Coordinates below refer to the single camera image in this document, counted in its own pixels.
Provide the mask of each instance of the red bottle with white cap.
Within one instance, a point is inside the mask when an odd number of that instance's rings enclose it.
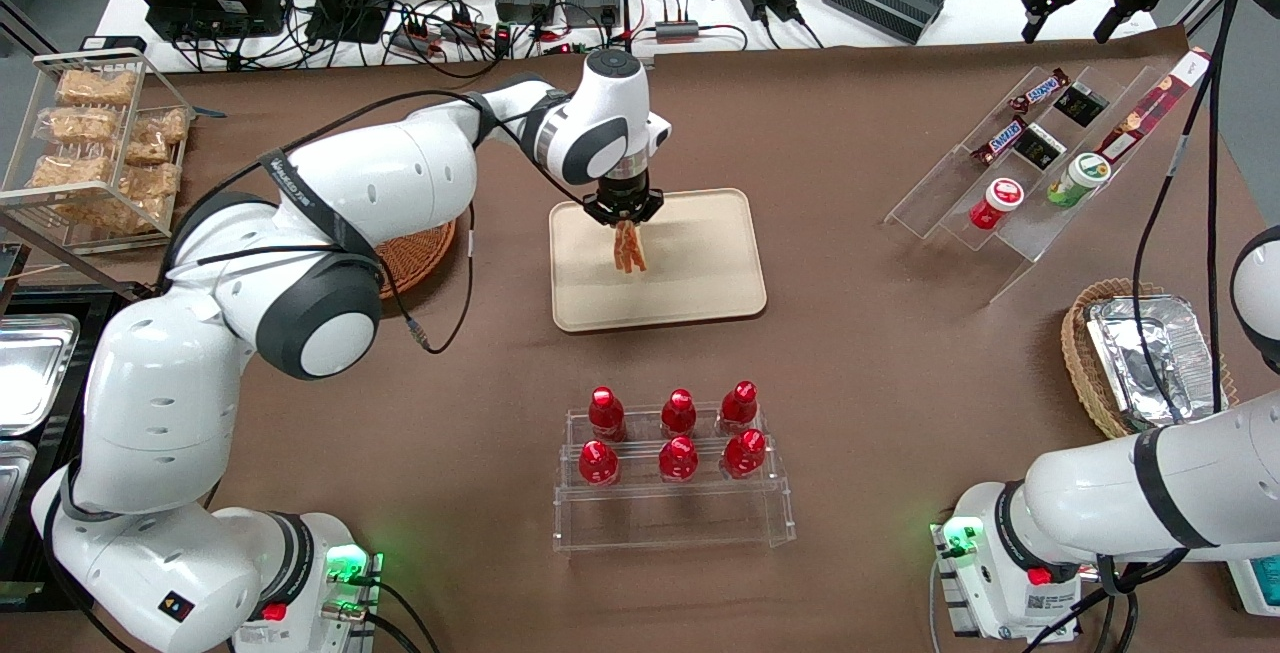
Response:
[[[755,402],[755,384],[744,380],[733,387],[721,403],[721,412],[716,416],[716,430],[721,435],[737,435],[751,428],[759,403]]]
[[[764,465],[764,434],[754,428],[735,435],[721,456],[721,471],[724,478],[742,479]]]
[[[677,435],[658,453],[658,472],[667,483],[684,483],[698,470],[698,449],[687,435]]]
[[[662,407],[662,434],[667,438],[691,435],[695,423],[698,411],[694,410],[694,397],[684,388],[672,391],[667,405]]]
[[[997,178],[987,187],[980,201],[969,207],[969,222],[983,230],[996,228],[1000,219],[1023,204],[1023,187],[1011,178]]]
[[[591,421],[591,431],[598,440],[622,443],[627,439],[627,421],[622,401],[618,401],[617,394],[613,394],[608,388],[602,385],[591,393],[586,417]]]
[[[577,457],[577,472],[590,485],[613,485],[618,481],[618,455],[599,440],[588,440]]]

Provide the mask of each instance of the foil container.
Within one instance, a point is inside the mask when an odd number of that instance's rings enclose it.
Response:
[[[1213,415],[1208,346],[1190,303],[1176,296],[1147,296],[1139,298],[1139,306],[1151,361],[1175,410],[1170,411],[1142,353],[1133,298],[1128,296],[1106,298],[1084,310],[1085,326],[1116,407],[1137,430]]]
[[[22,484],[27,480],[36,448],[26,440],[0,440],[0,540],[18,512]]]
[[[78,338],[73,316],[0,318],[0,438],[23,435],[45,421]]]

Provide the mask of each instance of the clear acrylic shelf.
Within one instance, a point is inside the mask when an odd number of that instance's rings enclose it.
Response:
[[[1001,97],[982,123],[942,156],[915,188],[884,216],[884,223],[896,222],[920,239],[931,239],[940,230],[945,230],[974,255],[988,255],[993,260],[997,257],[1016,260],[1015,269],[995,292],[992,301],[1018,283],[1041,260],[1080,207],[1088,205],[1088,198],[1106,189],[1106,184],[1102,184],[1075,206],[1060,207],[1048,201],[1048,187],[1060,178],[1075,156],[1096,150],[1106,134],[1125,119],[1135,102],[1157,85],[1165,73],[1147,67],[1129,85],[1116,83],[1093,68],[1085,68],[1079,76],[1071,76],[1073,82],[1087,85],[1108,101],[1107,108],[1088,125],[1076,124],[1053,108],[1053,102],[1061,96],[1060,92],[1052,92],[1047,100],[1021,114],[1023,120],[1037,124],[1066,149],[1043,170],[1012,150],[1002,152],[991,166],[983,166],[974,160],[972,154],[1009,125],[1015,115],[1009,100],[1027,93],[1051,76],[1050,70],[1042,68],[1034,68],[1024,76],[1021,82]],[[1120,157],[1114,168],[1112,179],[1121,174],[1140,146],[1142,142]],[[983,230],[970,223],[969,210],[983,197],[987,184],[996,178],[1015,179],[1023,187],[1027,198],[1018,210],[1005,215],[995,229]]]
[[[719,405],[700,402],[696,407],[691,438],[699,465],[690,480],[666,483],[659,476],[658,452],[667,439],[662,435],[662,408],[652,407],[626,412],[627,440],[609,444],[618,455],[618,483],[604,488],[589,485],[577,472],[582,444],[593,439],[591,424],[585,408],[568,412],[554,499],[557,552],[732,543],[777,547],[795,540],[791,488],[763,411],[753,425],[765,433],[764,465],[733,480],[719,471],[721,453],[730,440],[714,430]]]

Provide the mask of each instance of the wicker basket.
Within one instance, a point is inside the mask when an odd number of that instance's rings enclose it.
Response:
[[[1138,292],[1142,296],[1157,296],[1165,288],[1149,283],[1139,284]],[[1084,325],[1084,307],[1102,298],[1116,298],[1133,293],[1133,284],[1128,278],[1112,278],[1101,280],[1084,288],[1084,292],[1075,298],[1075,303],[1066,311],[1062,319],[1062,357],[1066,360],[1066,371],[1071,376],[1071,385],[1080,398],[1089,419],[1097,425],[1107,438],[1121,438],[1137,433],[1125,421],[1116,408],[1115,398],[1111,394],[1111,385],[1107,383],[1107,374],[1102,370],[1102,362],[1093,352],[1093,341]],[[1222,365],[1222,391],[1226,392],[1229,406],[1236,406],[1239,399],[1235,393],[1235,383],[1231,374]]]
[[[387,261],[401,293],[422,283],[422,279],[440,265],[444,255],[449,252],[449,246],[453,245],[456,229],[457,222],[451,220],[439,228],[393,238],[378,247],[378,255]],[[383,301],[392,297],[388,280],[383,282],[379,296]]]

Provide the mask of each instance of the brown table cover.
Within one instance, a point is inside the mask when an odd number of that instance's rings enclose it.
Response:
[[[1129,274],[1189,96],[1039,266],[989,307],[993,274],[905,247],[902,232],[881,220],[1030,67],[1093,65],[1129,79],[1146,64],[1169,68],[1185,50],[1179,29],[1158,29],[1107,46],[662,58],[649,74],[653,110],[673,132],[653,182],[746,192],[769,292],[764,314],[561,333],[547,242],[559,195],[515,149],[490,143],[475,198],[475,301],[453,348],[428,356],[387,318],[365,360],[329,380],[297,382],[252,361],[216,504],[339,516],[387,553],[388,583],[417,604],[447,653],[925,652],[928,522],[969,485],[1016,479],[1038,453],[1102,440],[1062,365],[1061,315],[1093,280]],[[568,56],[512,61],[472,87],[539,70],[572,88],[580,67]],[[180,76],[192,102],[230,114],[195,127],[183,204],[343,111],[451,83],[421,67]],[[1193,301],[1204,325],[1201,120],[1144,278]],[[1262,228],[1235,166],[1225,168],[1224,289],[1240,246]],[[261,174],[244,188],[271,192]],[[113,260],[116,275],[154,274],[154,252]],[[453,256],[435,278],[443,283],[408,297],[440,339],[462,303],[465,261]],[[1222,332],[1242,398],[1270,391],[1275,378],[1225,293]],[[552,552],[567,407],[585,405],[599,384],[640,405],[676,387],[717,398],[740,379],[759,384],[780,440],[795,543]],[[1144,586],[1133,652],[1276,649],[1280,621],[1231,609],[1229,592],[1216,565],[1185,565]],[[385,612],[411,627],[393,604]],[[1092,649],[1100,618],[1087,616],[1088,634],[1055,649]],[[947,652],[1020,649],[951,638],[941,595],[938,625]],[[78,613],[0,616],[0,641],[5,653],[110,650]],[[379,636],[378,647],[396,644]]]

